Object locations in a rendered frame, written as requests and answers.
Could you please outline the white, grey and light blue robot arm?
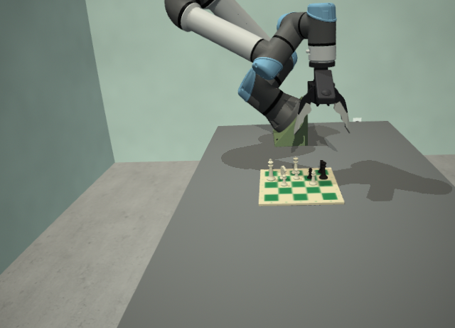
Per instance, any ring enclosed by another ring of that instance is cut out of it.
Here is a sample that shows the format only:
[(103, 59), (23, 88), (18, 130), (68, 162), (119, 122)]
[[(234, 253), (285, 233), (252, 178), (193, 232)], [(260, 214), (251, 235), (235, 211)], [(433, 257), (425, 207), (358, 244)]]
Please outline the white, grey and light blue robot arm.
[[(337, 18), (333, 3), (309, 4), (307, 12), (280, 16), (272, 38), (236, 0), (164, 0), (164, 3), (168, 17), (177, 27), (197, 33), (253, 63), (239, 86), (238, 95), (262, 113), (277, 132), (284, 131), (299, 111), (301, 100), (279, 89), (297, 62), (295, 50), (299, 44), (308, 39), (306, 53), (312, 63), (330, 63), (336, 59)], [(317, 104), (335, 104), (331, 70), (315, 70), (314, 81)]]

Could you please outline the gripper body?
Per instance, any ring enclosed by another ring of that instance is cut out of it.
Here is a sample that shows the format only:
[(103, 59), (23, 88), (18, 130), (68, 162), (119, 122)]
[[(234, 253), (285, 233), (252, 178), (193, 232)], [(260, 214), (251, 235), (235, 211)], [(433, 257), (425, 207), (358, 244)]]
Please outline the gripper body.
[[(335, 61), (333, 62), (330, 62), (330, 63), (312, 63), (311, 61), (309, 61), (309, 67), (317, 67), (317, 68), (314, 68), (314, 71), (315, 70), (328, 70), (328, 68), (330, 67), (334, 67), (335, 66)], [(319, 68), (319, 67), (328, 67), (328, 68)], [(315, 81), (308, 81), (308, 87), (309, 87), (309, 91), (311, 92), (311, 95), (310, 95), (310, 99), (311, 99), (311, 102), (316, 104), (316, 106), (318, 107), (320, 104), (317, 104), (317, 101), (316, 101), (316, 88), (315, 88)]]

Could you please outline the green and cream chessboard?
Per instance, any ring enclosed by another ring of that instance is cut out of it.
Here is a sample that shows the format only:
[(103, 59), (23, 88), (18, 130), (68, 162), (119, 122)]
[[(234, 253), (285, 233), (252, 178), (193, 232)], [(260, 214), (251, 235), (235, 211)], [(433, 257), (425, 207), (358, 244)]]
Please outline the green and cream chessboard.
[(259, 206), (300, 206), (300, 205), (330, 205), (344, 204), (343, 197), (333, 175), (331, 168), (325, 168), (326, 180), (319, 178), (318, 173), (320, 168), (312, 168), (315, 173), (317, 185), (309, 184), (311, 179), (307, 179), (309, 175), (308, 169), (298, 169), (298, 180), (293, 179), (294, 174), (291, 172), (294, 169), (286, 169), (287, 186), (281, 186), (283, 180), (280, 169), (273, 169), (274, 181), (268, 181), (269, 169), (260, 170), (259, 183)]

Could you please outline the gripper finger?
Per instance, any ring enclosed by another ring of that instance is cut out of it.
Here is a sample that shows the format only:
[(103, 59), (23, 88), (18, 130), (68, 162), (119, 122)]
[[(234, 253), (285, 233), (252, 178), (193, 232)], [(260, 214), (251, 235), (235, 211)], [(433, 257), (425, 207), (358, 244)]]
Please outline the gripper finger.
[(348, 118), (346, 102), (343, 96), (338, 92), (338, 90), (336, 91), (336, 101), (333, 108), (337, 113), (341, 115), (341, 119), (345, 123), (346, 129), (350, 133), (350, 122)]
[(300, 130), (301, 123), (304, 122), (304, 118), (307, 114), (311, 112), (311, 99), (310, 99), (311, 92), (308, 91), (305, 96), (302, 97), (299, 111), (296, 116), (296, 122), (294, 125), (294, 135)]

